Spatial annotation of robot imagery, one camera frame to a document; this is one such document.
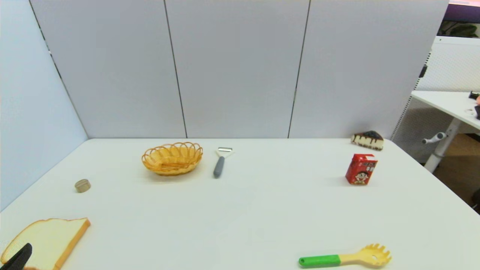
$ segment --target wicker basket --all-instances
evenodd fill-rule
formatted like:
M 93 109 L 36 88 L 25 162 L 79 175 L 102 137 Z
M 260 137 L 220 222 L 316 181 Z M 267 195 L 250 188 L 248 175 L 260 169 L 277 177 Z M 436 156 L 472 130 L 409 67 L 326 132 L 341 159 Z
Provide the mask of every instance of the wicker basket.
M 190 142 L 165 144 L 148 149 L 142 156 L 145 167 L 159 175 L 191 172 L 202 159 L 203 148 Z

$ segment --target peeler handle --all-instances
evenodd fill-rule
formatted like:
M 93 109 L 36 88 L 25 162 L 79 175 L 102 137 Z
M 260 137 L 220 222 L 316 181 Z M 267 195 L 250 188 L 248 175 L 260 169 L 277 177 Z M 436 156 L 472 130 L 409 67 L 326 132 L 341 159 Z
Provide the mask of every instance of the peeler handle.
M 304 267 L 331 267 L 339 266 L 340 263 L 339 255 L 303 257 L 299 259 L 299 264 Z
M 223 163 L 225 163 L 225 157 L 219 157 L 215 165 L 215 170 L 213 170 L 213 175 L 215 178 L 220 177 L 223 170 Z

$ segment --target wooden floor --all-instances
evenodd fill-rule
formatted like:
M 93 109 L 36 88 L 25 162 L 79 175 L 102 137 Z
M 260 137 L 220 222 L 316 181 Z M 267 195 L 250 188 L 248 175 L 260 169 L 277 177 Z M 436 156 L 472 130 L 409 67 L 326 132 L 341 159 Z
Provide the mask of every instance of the wooden floor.
M 480 188 L 480 142 L 458 134 L 433 174 L 470 206 Z

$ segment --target panel seam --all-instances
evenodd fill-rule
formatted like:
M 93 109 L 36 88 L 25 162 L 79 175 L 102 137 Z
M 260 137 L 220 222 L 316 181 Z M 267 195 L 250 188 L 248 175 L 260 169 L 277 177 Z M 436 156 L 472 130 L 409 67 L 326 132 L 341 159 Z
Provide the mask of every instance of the panel seam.
M 182 118 L 183 118 L 183 127 L 185 128 L 185 138 L 188 138 L 187 124 L 185 122 L 185 113 L 183 112 L 183 104 L 182 104 L 182 101 L 181 101 L 180 83 L 179 83 L 179 76 L 178 76 L 178 73 L 177 73 L 177 63 L 175 61 L 175 54 L 173 52 L 172 33 L 170 32 L 170 22 L 168 21 L 168 12 L 167 12 L 166 0 L 163 0 L 163 6 L 165 7 L 165 17 L 167 19 L 168 36 L 170 37 L 170 47 L 172 48 L 173 66 L 175 68 L 175 77 L 177 79 L 177 89 L 178 89 L 179 98 L 180 98 L 180 108 L 181 108 L 181 115 L 182 115 Z
M 70 97 L 70 93 L 68 92 L 67 86 L 65 85 L 65 82 L 63 81 L 63 78 L 61 77 L 60 71 L 57 67 L 57 64 L 55 63 L 55 60 L 53 59 L 52 52 L 50 51 L 50 48 L 48 47 L 47 40 L 45 39 L 45 35 L 43 35 L 42 27 L 40 27 L 40 22 L 38 21 L 38 18 L 36 17 L 35 10 L 32 5 L 32 0 L 28 0 L 28 3 L 30 4 L 30 8 L 32 8 L 33 16 L 35 17 L 36 24 L 38 25 L 38 29 L 40 30 L 40 33 L 42 34 L 43 41 L 45 42 L 45 46 L 47 47 L 48 53 L 50 54 L 50 58 L 52 59 L 53 66 L 55 66 L 55 70 L 57 71 L 57 74 L 59 75 L 60 81 L 63 85 L 63 89 L 65 89 L 65 92 L 67 93 L 68 99 L 70 100 L 70 103 L 72 104 L 73 110 L 75 111 L 75 114 L 77 115 L 78 121 L 80 122 L 80 125 L 84 129 L 84 132 L 87 136 L 87 140 L 91 139 L 91 137 L 88 135 L 87 130 L 85 129 L 85 125 L 82 122 L 82 119 L 80 118 L 80 115 L 78 114 L 78 110 L 75 107 L 75 104 L 73 103 L 72 98 Z
M 310 15 L 310 5 L 311 5 L 311 3 L 312 3 L 312 0 L 309 0 L 308 1 L 308 9 L 307 9 L 307 19 L 305 20 L 305 29 L 303 31 L 303 41 L 302 41 L 302 44 L 301 44 L 299 69 L 298 69 L 298 72 L 297 72 L 297 81 L 295 83 L 295 92 L 293 93 L 292 113 L 290 114 L 290 124 L 288 126 L 287 138 L 290 138 L 290 130 L 292 128 L 293 109 L 295 108 L 295 99 L 297 98 L 297 87 L 299 85 L 301 59 L 302 59 L 302 56 L 303 56 L 303 47 L 305 46 L 305 36 L 307 35 L 308 16 Z

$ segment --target wall panel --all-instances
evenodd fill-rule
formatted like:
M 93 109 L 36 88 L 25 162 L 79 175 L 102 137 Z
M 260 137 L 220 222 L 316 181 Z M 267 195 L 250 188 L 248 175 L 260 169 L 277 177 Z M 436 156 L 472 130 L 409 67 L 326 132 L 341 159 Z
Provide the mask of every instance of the wall panel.
M 185 137 L 161 0 L 32 0 L 89 137 Z
M 448 0 L 312 0 L 290 137 L 389 138 Z
M 308 0 L 167 0 L 188 137 L 282 137 Z
M 2 0 L 0 24 L 0 206 L 4 210 L 87 135 L 28 0 Z

